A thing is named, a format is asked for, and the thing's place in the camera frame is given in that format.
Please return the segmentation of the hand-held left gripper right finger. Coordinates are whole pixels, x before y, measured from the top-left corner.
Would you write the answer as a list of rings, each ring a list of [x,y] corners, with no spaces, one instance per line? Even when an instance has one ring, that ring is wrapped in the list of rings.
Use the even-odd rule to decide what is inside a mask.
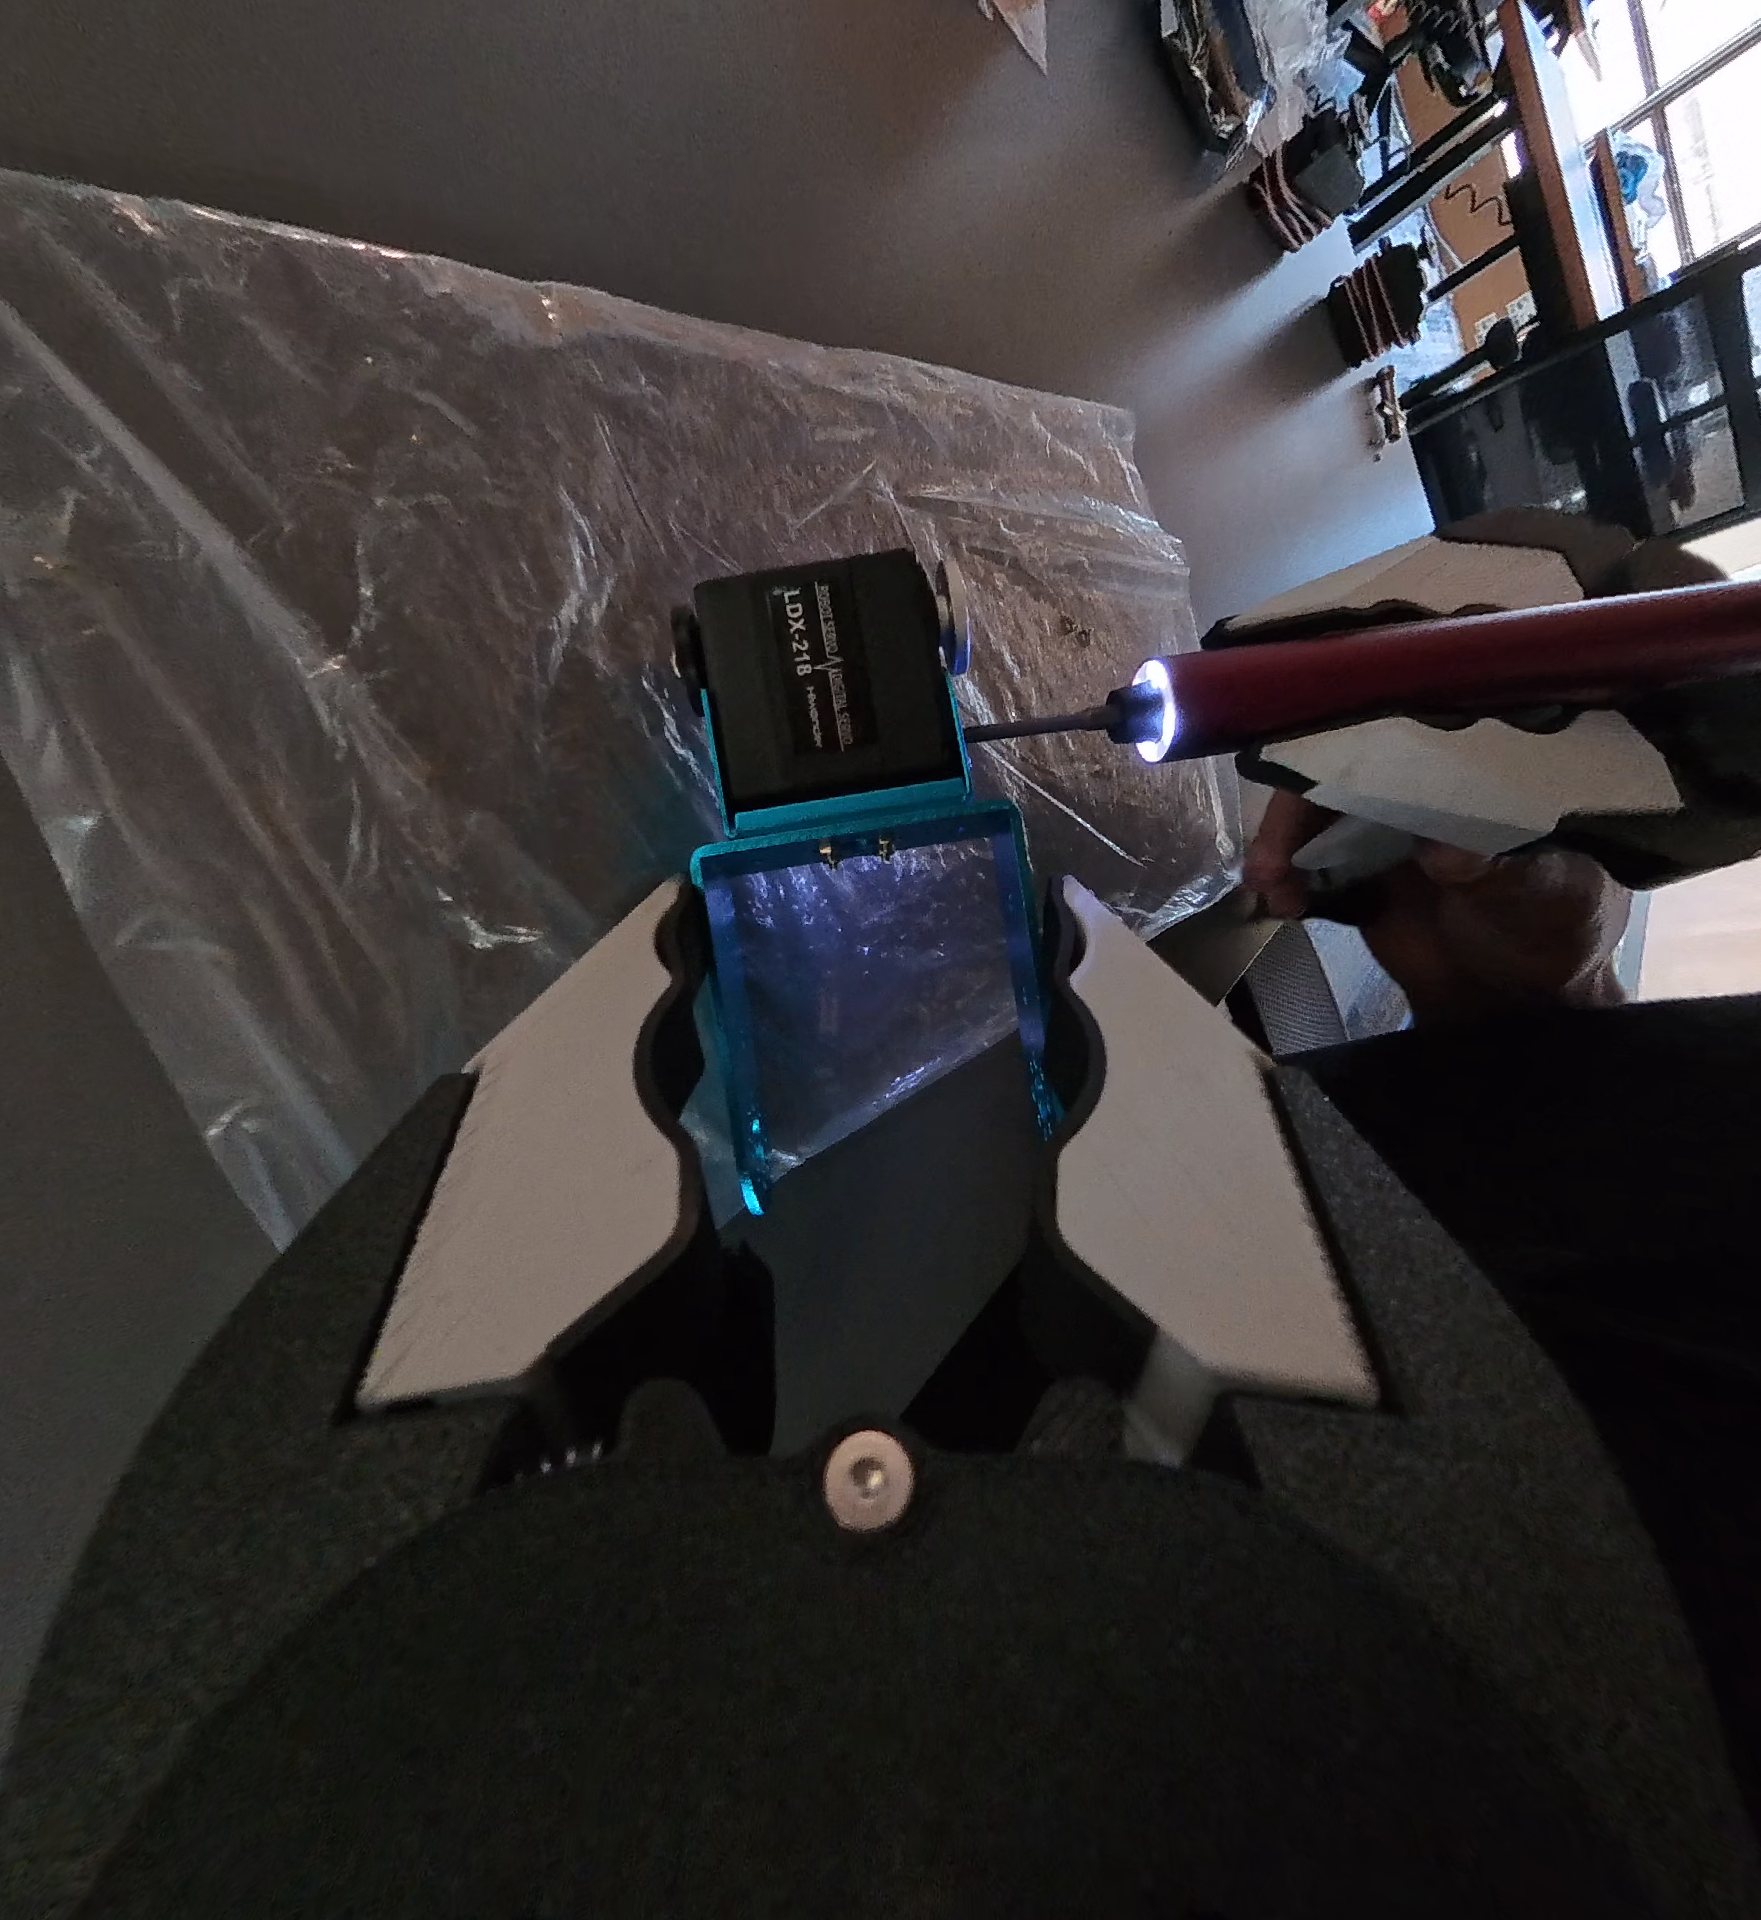
[[[1115,1449],[1188,1462],[1231,1399],[1384,1409],[1276,1101],[1276,1060],[1077,880],[1043,902],[1028,1340],[1096,1380]]]

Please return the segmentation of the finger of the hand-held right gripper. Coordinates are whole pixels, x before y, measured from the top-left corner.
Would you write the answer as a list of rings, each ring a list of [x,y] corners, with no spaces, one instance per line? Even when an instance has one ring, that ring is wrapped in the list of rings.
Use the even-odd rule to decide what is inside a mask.
[[[1668,757],[1614,710],[1583,710],[1559,733],[1375,715],[1243,751],[1236,767],[1334,814],[1293,857],[1300,875],[1384,875],[1420,842],[1505,857],[1566,817],[1682,811]]]
[[[1389,617],[1413,617],[1559,606],[1579,604],[1583,594],[1576,569],[1559,548],[1512,538],[1408,538],[1215,621],[1215,631],[1205,631],[1205,650],[1221,652],[1263,638],[1306,633],[1315,621],[1342,631],[1381,606]]]

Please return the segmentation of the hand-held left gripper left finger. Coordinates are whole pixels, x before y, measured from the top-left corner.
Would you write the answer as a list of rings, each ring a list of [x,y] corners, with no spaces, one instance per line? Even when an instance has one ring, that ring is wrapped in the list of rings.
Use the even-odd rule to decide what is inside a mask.
[[[701,1233],[704,911],[661,882],[466,1062],[359,1415],[529,1389]]]

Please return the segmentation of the red electric screwdriver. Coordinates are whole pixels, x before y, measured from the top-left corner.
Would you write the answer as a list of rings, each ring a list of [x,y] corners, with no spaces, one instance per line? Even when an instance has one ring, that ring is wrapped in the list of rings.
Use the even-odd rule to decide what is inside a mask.
[[[1094,710],[967,724],[960,739],[1096,733],[1159,767],[1375,715],[1604,710],[1753,675],[1761,579],[1723,579],[1180,652],[1145,661]]]

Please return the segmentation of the blue metal servo bracket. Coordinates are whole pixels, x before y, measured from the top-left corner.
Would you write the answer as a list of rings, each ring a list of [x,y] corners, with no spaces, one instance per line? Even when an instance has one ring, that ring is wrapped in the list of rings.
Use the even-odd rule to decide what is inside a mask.
[[[1013,1036],[1047,1140],[1041,889],[1019,807],[957,778],[728,817],[689,858],[744,1207]]]

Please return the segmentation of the black servo motor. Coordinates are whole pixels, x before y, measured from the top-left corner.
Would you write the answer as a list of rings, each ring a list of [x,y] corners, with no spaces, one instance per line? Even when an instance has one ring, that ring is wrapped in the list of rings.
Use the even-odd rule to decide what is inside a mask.
[[[952,613],[910,548],[701,579],[671,652],[724,832],[968,785]]]

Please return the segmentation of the wood-edged desk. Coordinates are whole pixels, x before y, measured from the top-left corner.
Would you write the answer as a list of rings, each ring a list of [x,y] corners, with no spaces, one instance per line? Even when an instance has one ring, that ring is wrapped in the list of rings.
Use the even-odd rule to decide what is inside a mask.
[[[1497,3],[1502,91],[1510,96],[1518,172],[1505,186],[1537,325],[1569,334],[1620,314],[1614,235],[1594,159],[1576,130],[1561,59],[1531,3]]]

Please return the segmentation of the grey desk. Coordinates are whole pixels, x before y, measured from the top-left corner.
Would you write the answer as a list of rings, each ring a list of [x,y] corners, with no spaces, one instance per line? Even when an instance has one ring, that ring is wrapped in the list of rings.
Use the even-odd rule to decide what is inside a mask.
[[[0,3],[0,161],[1125,404],[1195,617],[1430,528],[1203,198],[1131,3]],[[126,1452],[269,1259],[0,762],[0,1757]]]

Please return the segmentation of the person's right hand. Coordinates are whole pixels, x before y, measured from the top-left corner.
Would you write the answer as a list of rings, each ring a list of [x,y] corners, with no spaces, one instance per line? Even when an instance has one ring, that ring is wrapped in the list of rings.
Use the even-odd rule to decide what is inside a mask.
[[[1477,857],[1419,842],[1408,858],[1346,889],[1311,892],[1298,857],[1334,811],[1276,792],[1243,857],[1271,917],[1349,925],[1399,983],[1413,1023],[1630,1002],[1614,949],[1630,889],[1583,853]]]

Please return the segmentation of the black mesh cabinet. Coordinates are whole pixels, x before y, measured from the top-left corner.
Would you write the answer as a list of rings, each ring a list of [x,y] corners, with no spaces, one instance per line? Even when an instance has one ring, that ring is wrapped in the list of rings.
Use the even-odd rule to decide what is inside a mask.
[[[1704,538],[1761,515],[1761,236],[1408,423],[1435,528],[1561,508]]]

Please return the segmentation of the person's black top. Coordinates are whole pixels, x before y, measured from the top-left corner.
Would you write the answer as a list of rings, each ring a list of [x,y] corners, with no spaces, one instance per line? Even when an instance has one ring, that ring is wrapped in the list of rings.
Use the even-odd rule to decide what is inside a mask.
[[[1761,1839],[1761,997],[1413,1027],[1290,1067],[1589,1407]]]

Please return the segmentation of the silver foil bag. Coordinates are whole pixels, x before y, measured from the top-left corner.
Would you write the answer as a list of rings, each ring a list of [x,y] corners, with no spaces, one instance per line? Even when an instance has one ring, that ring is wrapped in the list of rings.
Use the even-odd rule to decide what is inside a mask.
[[[1276,80],[1247,3],[1150,3],[1161,62],[1205,153],[1236,159],[1266,109]]]

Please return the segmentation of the large window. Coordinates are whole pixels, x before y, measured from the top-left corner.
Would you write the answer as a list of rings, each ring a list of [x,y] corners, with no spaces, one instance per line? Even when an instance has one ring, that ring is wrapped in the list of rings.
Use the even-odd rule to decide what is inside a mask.
[[[1761,3],[1589,3],[1566,80],[1648,289],[1761,241]]]

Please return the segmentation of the large clear plastic bag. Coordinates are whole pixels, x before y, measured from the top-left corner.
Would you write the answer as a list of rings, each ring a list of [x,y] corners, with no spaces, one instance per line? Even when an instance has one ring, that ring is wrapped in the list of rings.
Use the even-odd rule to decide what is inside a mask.
[[[695,848],[695,586],[910,548],[967,715],[1199,640],[1120,407],[0,169],[0,754],[285,1246]]]

